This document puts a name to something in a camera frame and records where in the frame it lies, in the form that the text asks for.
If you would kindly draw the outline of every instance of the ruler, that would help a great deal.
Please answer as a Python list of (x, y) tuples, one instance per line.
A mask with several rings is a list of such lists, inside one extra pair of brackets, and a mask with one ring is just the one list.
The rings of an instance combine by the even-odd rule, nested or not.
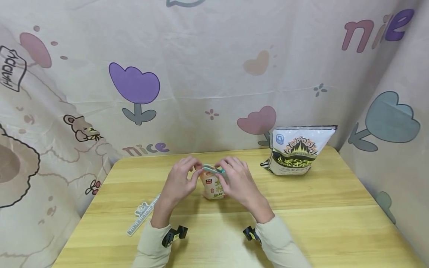
[(149, 216), (149, 214), (154, 210), (154, 206), (158, 201), (161, 194), (159, 194), (152, 203), (148, 206), (146, 202), (141, 204), (137, 210), (134, 212), (138, 219), (134, 222), (134, 224), (128, 229), (127, 234), (132, 236), (136, 230), (140, 227), (140, 225), (145, 221), (145, 219)]

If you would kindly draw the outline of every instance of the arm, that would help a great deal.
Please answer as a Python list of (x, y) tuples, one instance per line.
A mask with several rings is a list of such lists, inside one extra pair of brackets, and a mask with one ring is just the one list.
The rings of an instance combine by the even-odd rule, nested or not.
[(173, 205), (160, 196), (154, 207), (152, 219), (143, 229), (137, 246), (137, 255), (131, 268), (164, 268), (168, 262), (171, 248), (162, 246), (164, 236), (170, 230), (170, 217)]
[(256, 233), (261, 239), (262, 249), (274, 268), (311, 268), (294, 243), (289, 229), (279, 216), (274, 215), (265, 198), (250, 206), (249, 211), (257, 221)]
[(293, 242), (286, 225), (274, 215), (268, 201), (258, 190), (247, 163), (237, 157), (225, 157), (215, 166), (221, 166), (229, 178), (227, 183), (222, 175), (216, 174), (224, 192), (246, 207), (255, 218), (262, 249), (274, 267), (311, 268)]
[[(192, 178), (187, 174), (195, 167)], [(137, 246), (137, 256), (131, 268), (164, 268), (168, 263), (171, 248), (162, 245), (164, 236), (170, 230), (170, 217), (174, 207), (195, 190), (198, 175), (202, 171), (201, 162), (187, 157), (177, 162), (168, 174), (164, 188), (155, 204), (152, 219), (143, 229)]]

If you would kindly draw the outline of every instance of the finger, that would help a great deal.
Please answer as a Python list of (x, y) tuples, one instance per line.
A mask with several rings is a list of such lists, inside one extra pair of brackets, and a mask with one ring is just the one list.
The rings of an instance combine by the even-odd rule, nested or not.
[(248, 165), (247, 165), (247, 163), (246, 163), (246, 162), (244, 162), (244, 161), (240, 161), (240, 162), (242, 163), (243, 167), (245, 167), (245, 168), (249, 169), (249, 167), (248, 167)]
[(180, 159), (179, 163), (180, 163), (181, 165), (183, 165), (184, 163), (188, 162), (191, 158), (192, 158), (192, 156), (191, 156), (191, 155), (189, 155), (188, 157), (185, 157), (185, 158)]
[(221, 183), (222, 189), (224, 190), (224, 192), (226, 194), (229, 194), (229, 192), (230, 192), (230, 186), (225, 181), (225, 178), (221, 174), (215, 174), (215, 176), (219, 179), (219, 182)]
[(191, 157), (187, 162), (183, 163), (183, 166), (186, 168), (186, 170), (190, 171), (192, 171), (192, 168), (197, 165), (202, 166), (202, 163), (195, 157)]
[(233, 169), (233, 167), (231, 167), (225, 160), (221, 160), (220, 162), (219, 162), (219, 166), (221, 166), (224, 170), (225, 170), (225, 172), (228, 174), (228, 173), (230, 173), (232, 170), (234, 170)]
[(202, 172), (202, 169), (196, 170), (192, 174), (192, 177), (189, 180), (189, 184), (192, 186), (193, 189), (196, 187), (196, 183), (198, 182), (198, 176), (201, 174), (201, 172)]
[(237, 157), (233, 157), (233, 159), (237, 162), (237, 164), (243, 166), (243, 163), (240, 161), (240, 159), (238, 159)]
[(241, 166), (241, 163), (238, 163), (237, 161), (234, 160), (234, 158), (228, 156), (225, 157), (225, 161), (231, 165), (231, 167), (233, 167), (234, 169), (238, 168), (239, 166)]
[(221, 158), (221, 160), (219, 160), (219, 162), (217, 162), (215, 165), (214, 165), (214, 167), (215, 168), (218, 168), (218, 167), (220, 167), (221, 166), (221, 161), (225, 161), (225, 162), (227, 162), (227, 157), (223, 157), (223, 158)]
[(196, 165), (194, 165), (193, 167), (195, 168), (195, 170), (202, 169), (202, 163), (201, 163), (201, 161), (198, 160), (198, 163)]

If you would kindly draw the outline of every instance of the hand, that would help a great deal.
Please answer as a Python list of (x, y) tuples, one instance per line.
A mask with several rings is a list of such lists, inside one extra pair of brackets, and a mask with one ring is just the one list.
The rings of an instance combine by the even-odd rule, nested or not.
[[(195, 172), (192, 174), (191, 179), (188, 180), (188, 172), (192, 172), (193, 168), (195, 168)], [(176, 206), (183, 198), (195, 190), (198, 175), (201, 171), (202, 163), (197, 158), (192, 156), (182, 158), (171, 168), (160, 198), (168, 199), (173, 206)]]
[[(190, 180), (188, 172), (195, 168)], [(167, 176), (160, 198), (155, 204), (151, 224), (155, 228), (168, 226), (174, 207), (196, 188), (198, 175), (202, 171), (202, 163), (195, 157), (182, 158), (172, 168)]]
[(215, 175), (224, 192), (246, 207), (257, 222), (269, 222), (274, 213), (266, 198), (258, 190), (247, 163), (237, 157), (225, 157), (215, 164), (215, 167), (219, 166), (225, 170), (229, 178), (226, 182), (222, 175)]

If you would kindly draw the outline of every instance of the beige sleeve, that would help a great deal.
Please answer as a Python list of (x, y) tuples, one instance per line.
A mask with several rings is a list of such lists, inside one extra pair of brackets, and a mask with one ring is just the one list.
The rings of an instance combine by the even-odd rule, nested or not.
[(164, 268), (170, 257), (171, 247), (163, 247), (161, 242), (171, 226), (157, 229), (149, 220), (143, 229), (137, 246), (137, 256), (131, 268)]
[(257, 223), (256, 234), (274, 268), (311, 268), (304, 254), (293, 242), (289, 229), (277, 215), (267, 223)]

